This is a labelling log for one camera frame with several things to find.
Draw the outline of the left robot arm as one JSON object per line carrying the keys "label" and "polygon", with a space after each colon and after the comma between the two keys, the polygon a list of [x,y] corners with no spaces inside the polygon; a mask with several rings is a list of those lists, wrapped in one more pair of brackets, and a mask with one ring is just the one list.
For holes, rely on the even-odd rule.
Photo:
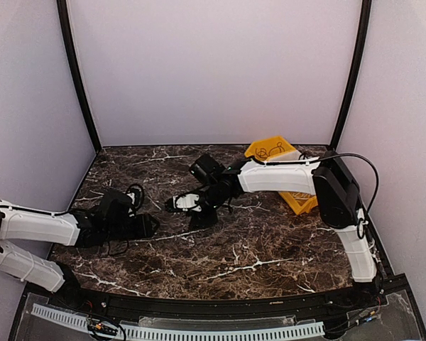
{"label": "left robot arm", "polygon": [[26,251],[13,240],[33,240],[67,247],[90,248],[108,242],[129,242],[152,237],[159,221],[139,210],[143,192],[110,190],[89,209],[48,212],[13,205],[0,199],[0,271],[55,293],[71,310],[86,303],[70,268]]}

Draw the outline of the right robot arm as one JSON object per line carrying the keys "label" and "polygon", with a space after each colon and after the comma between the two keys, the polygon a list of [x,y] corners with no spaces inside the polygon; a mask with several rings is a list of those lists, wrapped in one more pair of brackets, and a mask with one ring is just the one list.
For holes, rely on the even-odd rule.
{"label": "right robot arm", "polygon": [[322,221],[339,236],[352,278],[359,283],[349,291],[348,302],[355,308],[363,308],[376,295],[371,282],[377,275],[377,265],[365,228],[371,206],[363,204],[359,184],[343,161],[346,157],[345,153],[333,153],[296,161],[260,161],[250,156],[223,166],[204,154],[190,167],[201,187],[174,202],[180,209],[194,212],[198,219],[204,220],[218,207],[244,193],[314,195]]}

